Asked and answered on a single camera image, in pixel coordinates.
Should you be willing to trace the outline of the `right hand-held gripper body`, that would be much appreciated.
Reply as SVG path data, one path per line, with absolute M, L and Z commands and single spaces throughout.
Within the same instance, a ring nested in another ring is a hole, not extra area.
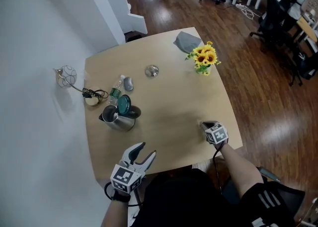
M 220 144 L 228 140 L 228 132 L 227 129 L 218 121 L 217 124 L 213 127 L 208 127 L 206 130 L 206 138 L 210 144 Z

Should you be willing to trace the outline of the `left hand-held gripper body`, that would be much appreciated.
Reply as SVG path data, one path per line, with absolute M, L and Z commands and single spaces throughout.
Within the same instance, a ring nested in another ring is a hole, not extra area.
M 113 188 L 130 194 L 144 178 L 147 170 L 147 161 L 130 164 L 127 159 L 121 159 L 116 164 L 111 174 Z

